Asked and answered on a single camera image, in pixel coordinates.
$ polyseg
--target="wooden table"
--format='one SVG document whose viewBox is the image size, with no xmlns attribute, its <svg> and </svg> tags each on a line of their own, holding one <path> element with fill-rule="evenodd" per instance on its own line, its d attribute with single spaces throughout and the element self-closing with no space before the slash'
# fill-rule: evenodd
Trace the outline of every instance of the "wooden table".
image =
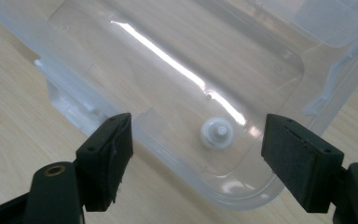
<svg viewBox="0 0 358 224">
<path fill-rule="evenodd" d="M 86 140 L 51 106 L 36 58 L 0 24 L 0 203 L 27 192 L 42 166 L 72 161 Z M 358 161 L 358 89 L 324 139 L 344 151 L 344 166 Z M 87 213 L 87 223 L 331 223 L 333 206 L 328 215 L 307 214 L 287 190 L 252 211 L 216 207 L 142 146 L 134 150 L 117 203 L 105 213 Z"/>
</svg>

